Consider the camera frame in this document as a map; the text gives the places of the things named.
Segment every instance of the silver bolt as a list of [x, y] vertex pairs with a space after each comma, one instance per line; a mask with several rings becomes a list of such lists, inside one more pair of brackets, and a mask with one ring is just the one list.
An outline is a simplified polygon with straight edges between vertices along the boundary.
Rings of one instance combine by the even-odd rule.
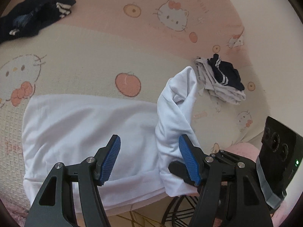
[[205, 158], [205, 161], [208, 162], [208, 163], [211, 163], [211, 162], [214, 161], [214, 159], [213, 159], [212, 157], [210, 157], [210, 156], [207, 156], [207, 157]]
[[57, 164], [55, 164], [56, 169], [60, 169], [62, 166], [63, 166], [63, 164], [61, 162], [58, 162]]
[[95, 160], [94, 157], [88, 157], [88, 158], [86, 159], [86, 162], [87, 162], [87, 163], [93, 163], [94, 160]]
[[244, 167], [245, 167], [245, 164], [244, 164], [243, 162], [238, 162], [238, 166], [239, 166], [240, 168], [244, 168]]

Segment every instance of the white garment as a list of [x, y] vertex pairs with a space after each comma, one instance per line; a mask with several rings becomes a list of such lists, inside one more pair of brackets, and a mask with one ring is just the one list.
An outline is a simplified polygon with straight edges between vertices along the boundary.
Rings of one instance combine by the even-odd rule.
[[166, 193], [173, 197], [197, 192], [197, 188], [169, 172], [169, 163], [183, 161], [179, 149], [179, 136], [186, 134], [193, 145], [200, 147], [191, 126], [191, 111], [195, 103], [197, 79], [194, 70], [186, 67], [171, 78], [162, 91], [157, 111], [159, 123], [156, 127], [156, 141], [159, 151], [160, 176]]
[[218, 83], [215, 79], [212, 67], [207, 63], [207, 59], [200, 58], [196, 59], [195, 62], [198, 68], [199, 79], [204, 84], [203, 89], [207, 89], [210, 95], [236, 105], [246, 99], [244, 91]]
[[[181, 134], [199, 145], [189, 124], [196, 88], [194, 71], [187, 67], [168, 81], [157, 105], [99, 96], [33, 96], [22, 127], [23, 185], [30, 203], [55, 163], [80, 163], [106, 146], [113, 134], [121, 137], [121, 150], [109, 181], [99, 187], [111, 215], [160, 200], [165, 190], [170, 196], [196, 192], [167, 169], [181, 159]], [[75, 211], [81, 212], [77, 183], [73, 191]]]

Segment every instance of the bed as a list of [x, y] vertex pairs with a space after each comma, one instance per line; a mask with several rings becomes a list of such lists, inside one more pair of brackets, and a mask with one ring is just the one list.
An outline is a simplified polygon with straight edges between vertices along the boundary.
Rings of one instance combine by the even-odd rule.
[[[11, 0], [4, 15], [21, 1]], [[166, 24], [159, 15], [165, 6], [182, 11], [186, 24]], [[303, 134], [303, 99], [297, 95], [303, 86], [303, 25], [287, 0], [77, 0], [72, 11], [37, 37], [0, 45], [0, 66], [39, 63], [35, 76], [22, 77], [33, 79], [35, 95], [85, 94], [155, 103], [166, 81], [193, 65], [195, 57], [219, 53], [239, 70], [247, 100], [234, 106], [205, 93], [198, 96], [192, 126], [205, 153], [238, 142], [260, 148], [267, 115]], [[133, 79], [134, 85], [122, 90], [119, 77]], [[15, 87], [10, 88], [2, 92], [9, 95]], [[21, 145], [28, 99], [17, 104], [1, 99], [0, 193], [29, 208], [22, 188]], [[287, 189], [285, 215], [302, 193], [302, 175], [299, 168]]]

